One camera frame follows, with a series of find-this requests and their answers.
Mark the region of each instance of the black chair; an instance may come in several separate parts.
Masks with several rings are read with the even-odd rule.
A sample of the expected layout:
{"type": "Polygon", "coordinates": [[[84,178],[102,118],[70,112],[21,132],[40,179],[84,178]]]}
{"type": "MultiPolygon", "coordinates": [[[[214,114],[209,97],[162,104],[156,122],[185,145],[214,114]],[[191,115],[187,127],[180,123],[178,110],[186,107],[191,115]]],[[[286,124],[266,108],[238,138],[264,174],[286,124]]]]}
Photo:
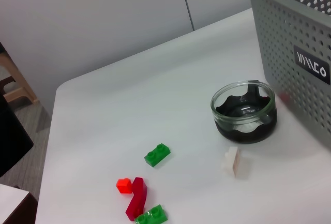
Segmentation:
{"type": "Polygon", "coordinates": [[[0,177],[33,147],[33,142],[0,94],[0,177]]]}

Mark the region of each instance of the wooden chair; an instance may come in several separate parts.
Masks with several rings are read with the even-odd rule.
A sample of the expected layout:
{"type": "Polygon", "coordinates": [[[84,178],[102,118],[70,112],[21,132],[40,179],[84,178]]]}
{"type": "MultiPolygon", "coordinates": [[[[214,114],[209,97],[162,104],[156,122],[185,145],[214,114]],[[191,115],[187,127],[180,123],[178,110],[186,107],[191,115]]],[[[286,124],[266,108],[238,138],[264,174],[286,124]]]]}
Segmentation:
{"type": "Polygon", "coordinates": [[[6,52],[0,53],[0,65],[5,67],[11,75],[10,77],[0,80],[0,93],[4,95],[6,101],[11,102],[19,97],[24,96],[27,97],[32,103],[37,103],[37,96],[25,81],[24,77],[6,52]],[[19,88],[5,93],[4,86],[10,82],[16,82],[19,85],[19,88]]]}

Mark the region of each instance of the red lego brick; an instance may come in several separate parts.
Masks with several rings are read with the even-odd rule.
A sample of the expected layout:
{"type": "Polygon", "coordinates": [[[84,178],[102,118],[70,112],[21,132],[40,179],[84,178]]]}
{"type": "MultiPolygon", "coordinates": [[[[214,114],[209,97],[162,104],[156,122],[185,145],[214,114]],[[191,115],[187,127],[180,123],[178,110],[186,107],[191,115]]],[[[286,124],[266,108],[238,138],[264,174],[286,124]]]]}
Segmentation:
{"type": "Polygon", "coordinates": [[[116,187],[120,191],[120,193],[124,194],[131,194],[132,193],[132,184],[131,180],[128,178],[119,179],[116,183],[116,187]]]}
{"type": "Polygon", "coordinates": [[[136,177],[132,183],[133,198],[125,213],[130,220],[134,220],[144,211],[147,197],[147,187],[141,177],[136,177]]]}

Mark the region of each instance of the gray plastic basket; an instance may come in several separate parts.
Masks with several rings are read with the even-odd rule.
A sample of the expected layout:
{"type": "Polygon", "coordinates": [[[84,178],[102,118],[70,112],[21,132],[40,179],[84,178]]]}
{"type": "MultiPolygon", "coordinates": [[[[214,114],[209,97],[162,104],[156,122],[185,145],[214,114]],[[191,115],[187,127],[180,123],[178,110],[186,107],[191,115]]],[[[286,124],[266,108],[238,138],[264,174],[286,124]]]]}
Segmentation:
{"type": "Polygon", "coordinates": [[[331,0],[251,2],[267,81],[330,146],[331,0]]]}

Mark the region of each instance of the green lego brick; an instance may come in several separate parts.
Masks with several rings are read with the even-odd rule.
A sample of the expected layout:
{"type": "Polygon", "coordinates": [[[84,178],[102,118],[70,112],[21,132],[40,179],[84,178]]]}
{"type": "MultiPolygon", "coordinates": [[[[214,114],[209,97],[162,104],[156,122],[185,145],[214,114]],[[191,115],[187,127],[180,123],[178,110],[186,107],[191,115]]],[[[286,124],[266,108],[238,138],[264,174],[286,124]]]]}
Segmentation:
{"type": "Polygon", "coordinates": [[[136,224],[161,224],[168,218],[166,217],[161,205],[153,207],[146,213],[138,216],[135,221],[136,224]]]}
{"type": "Polygon", "coordinates": [[[145,156],[145,161],[147,164],[154,167],[169,154],[170,154],[169,148],[161,143],[157,145],[157,147],[153,151],[149,152],[145,156]]]}

